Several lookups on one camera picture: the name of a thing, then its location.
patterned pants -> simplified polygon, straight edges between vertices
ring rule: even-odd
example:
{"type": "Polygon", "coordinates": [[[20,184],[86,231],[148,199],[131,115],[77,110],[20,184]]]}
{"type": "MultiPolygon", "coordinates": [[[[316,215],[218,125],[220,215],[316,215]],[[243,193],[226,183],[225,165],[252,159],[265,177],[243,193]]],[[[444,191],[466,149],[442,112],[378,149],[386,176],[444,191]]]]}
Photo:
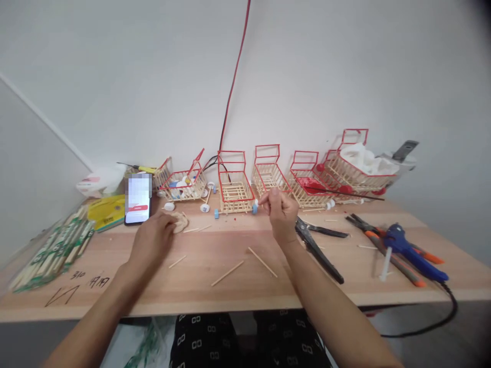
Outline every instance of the patterned pants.
{"type": "MultiPolygon", "coordinates": [[[[254,312],[258,367],[330,367],[303,309],[254,312]]],[[[239,368],[237,336],[227,313],[177,316],[169,368],[239,368]]]]}

plastic bag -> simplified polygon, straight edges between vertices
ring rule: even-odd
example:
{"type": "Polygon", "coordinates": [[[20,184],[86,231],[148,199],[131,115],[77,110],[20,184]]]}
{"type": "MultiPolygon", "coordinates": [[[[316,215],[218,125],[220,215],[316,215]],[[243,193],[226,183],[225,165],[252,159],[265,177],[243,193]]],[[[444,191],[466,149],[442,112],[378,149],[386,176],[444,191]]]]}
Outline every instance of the plastic bag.
{"type": "Polygon", "coordinates": [[[340,155],[367,175],[393,175],[399,171],[398,165],[385,158],[375,157],[373,152],[367,150],[363,143],[356,143],[343,148],[340,155]]]}

smartphone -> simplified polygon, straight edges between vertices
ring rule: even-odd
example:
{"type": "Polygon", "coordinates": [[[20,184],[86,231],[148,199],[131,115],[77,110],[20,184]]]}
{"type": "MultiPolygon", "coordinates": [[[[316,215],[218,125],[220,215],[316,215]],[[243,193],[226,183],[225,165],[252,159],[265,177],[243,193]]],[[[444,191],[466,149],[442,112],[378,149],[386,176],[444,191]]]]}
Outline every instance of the smartphone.
{"type": "Polygon", "coordinates": [[[139,225],[150,217],[152,175],[130,174],[125,184],[124,224],[139,225]]]}

bundle of chopsticks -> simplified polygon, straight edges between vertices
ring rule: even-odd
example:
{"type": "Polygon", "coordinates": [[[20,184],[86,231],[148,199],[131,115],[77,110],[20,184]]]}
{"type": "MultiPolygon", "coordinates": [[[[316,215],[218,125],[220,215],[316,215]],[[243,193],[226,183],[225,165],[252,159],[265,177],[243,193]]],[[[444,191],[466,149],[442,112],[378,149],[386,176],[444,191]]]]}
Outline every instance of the bundle of chopsticks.
{"type": "Polygon", "coordinates": [[[82,256],[94,233],[94,222],[87,219],[87,206],[58,222],[36,256],[10,285],[14,292],[45,285],[67,272],[82,256]]]}

hand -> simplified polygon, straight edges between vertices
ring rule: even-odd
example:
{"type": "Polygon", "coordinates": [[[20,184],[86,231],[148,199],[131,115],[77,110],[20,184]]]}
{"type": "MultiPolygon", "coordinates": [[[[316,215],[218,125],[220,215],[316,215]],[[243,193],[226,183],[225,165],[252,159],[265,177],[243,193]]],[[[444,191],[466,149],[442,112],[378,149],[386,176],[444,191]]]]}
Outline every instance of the hand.
{"type": "Polygon", "coordinates": [[[176,218],[159,211],[138,229],[127,267],[133,272],[153,274],[169,252],[176,218]]]}
{"type": "Polygon", "coordinates": [[[297,240],[295,233],[298,215],[297,201],[288,198],[278,188],[272,188],[261,197],[258,204],[263,205],[270,216],[273,236],[280,246],[297,240]]]}

